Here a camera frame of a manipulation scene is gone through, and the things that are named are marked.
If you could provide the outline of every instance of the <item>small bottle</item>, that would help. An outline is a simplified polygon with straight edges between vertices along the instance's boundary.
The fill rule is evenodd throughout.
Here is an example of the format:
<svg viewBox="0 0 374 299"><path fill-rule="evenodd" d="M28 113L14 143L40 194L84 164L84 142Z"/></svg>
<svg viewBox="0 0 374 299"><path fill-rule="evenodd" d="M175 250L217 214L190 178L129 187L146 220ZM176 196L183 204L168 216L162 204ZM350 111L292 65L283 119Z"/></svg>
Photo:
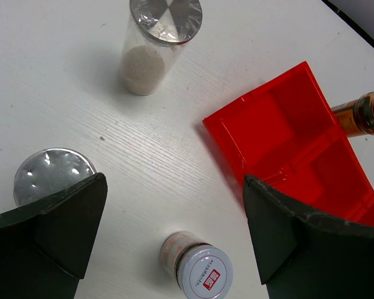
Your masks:
<svg viewBox="0 0 374 299"><path fill-rule="evenodd" d="M374 92L332 108L348 137L374 135Z"/></svg>
<svg viewBox="0 0 374 299"><path fill-rule="evenodd" d="M165 241L161 263L188 299L223 299L233 282L228 256L189 232Z"/></svg>
<svg viewBox="0 0 374 299"><path fill-rule="evenodd" d="M153 93L202 23L199 0L130 0L120 81L135 95Z"/></svg>

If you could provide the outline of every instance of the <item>jar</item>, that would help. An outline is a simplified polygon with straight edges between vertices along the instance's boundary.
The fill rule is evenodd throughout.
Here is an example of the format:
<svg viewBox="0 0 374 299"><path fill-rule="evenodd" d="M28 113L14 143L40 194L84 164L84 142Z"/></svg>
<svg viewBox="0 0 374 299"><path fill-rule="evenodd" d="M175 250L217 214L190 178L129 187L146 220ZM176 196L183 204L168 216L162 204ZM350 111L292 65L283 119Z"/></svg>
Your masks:
<svg viewBox="0 0 374 299"><path fill-rule="evenodd" d="M228 256L189 232L178 232L165 241L161 263L188 299L222 299L233 282Z"/></svg>
<svg viewBox="0 0 374 299"><path fill-rule="evenodd" d="M332 108L348 137L374 135L374 92Z"/></svg>
<svg viewBox="0 0 374 299"><path fill-rule="evenodd" d="M14 200L25 206L92 176L97 171L86 156L67 148L47 148L27 158L14 177Z"/></svg>
<svg viewBox="0 0 374 299"><path fill-rule="evenodd" d="M123 86L136 95L153 93L201 23L198 0L130 0L120 63Z"/></svg>

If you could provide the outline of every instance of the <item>silver metal lid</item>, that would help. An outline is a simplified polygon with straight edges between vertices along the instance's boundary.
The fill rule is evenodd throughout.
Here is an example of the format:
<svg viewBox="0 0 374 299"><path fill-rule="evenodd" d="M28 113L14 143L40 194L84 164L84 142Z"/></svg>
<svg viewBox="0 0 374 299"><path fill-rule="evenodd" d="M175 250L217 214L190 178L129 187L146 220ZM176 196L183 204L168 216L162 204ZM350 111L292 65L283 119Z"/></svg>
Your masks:
<svg viewBox="0 0 374 299"><path fill-rule="evenodd" d="M202 24L198 0L130 0L130 12L144 35L164 45L188 42Z"/></svg>
<svg viewBox="0 0 374 299"><path fill-rule="evenodd" d="M14 178L17 206L50 196L96 173L84 155L66 148L44 149L27 158Z"/></svg>

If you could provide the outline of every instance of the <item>white table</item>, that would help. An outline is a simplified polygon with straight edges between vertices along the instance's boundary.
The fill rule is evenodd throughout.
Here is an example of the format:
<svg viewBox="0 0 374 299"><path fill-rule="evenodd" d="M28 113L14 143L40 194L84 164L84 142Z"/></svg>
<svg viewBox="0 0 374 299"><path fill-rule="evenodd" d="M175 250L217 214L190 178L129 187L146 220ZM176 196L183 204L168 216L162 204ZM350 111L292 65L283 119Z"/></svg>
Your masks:
<svg viewBox="0 0 374 299"><path fill-rule="evenodd" d="M246 218L201 120L307 60L331 105L374 90L374 50L320 0L202 0L204 21L149 97L115 81L128 1L0 0L0 213L30 154L81 151L109 192L76 298L184 298L158 265L189 230L234 265L228 298L268 298ZM374 187L374 138L352 145Z"/></svg>

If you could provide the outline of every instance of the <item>red box lid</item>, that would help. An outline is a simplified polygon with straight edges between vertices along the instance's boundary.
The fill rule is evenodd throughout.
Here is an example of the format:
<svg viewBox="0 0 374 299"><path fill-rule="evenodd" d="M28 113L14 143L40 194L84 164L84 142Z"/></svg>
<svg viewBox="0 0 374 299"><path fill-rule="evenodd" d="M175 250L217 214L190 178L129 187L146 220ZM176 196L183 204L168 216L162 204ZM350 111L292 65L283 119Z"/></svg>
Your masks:
<svg viewBox="0 0 374 299"><path fill-rule="evenodd" d="M253 174L317 209L374 226L374 190L307 62L203 123L241 185Z"/></svg>

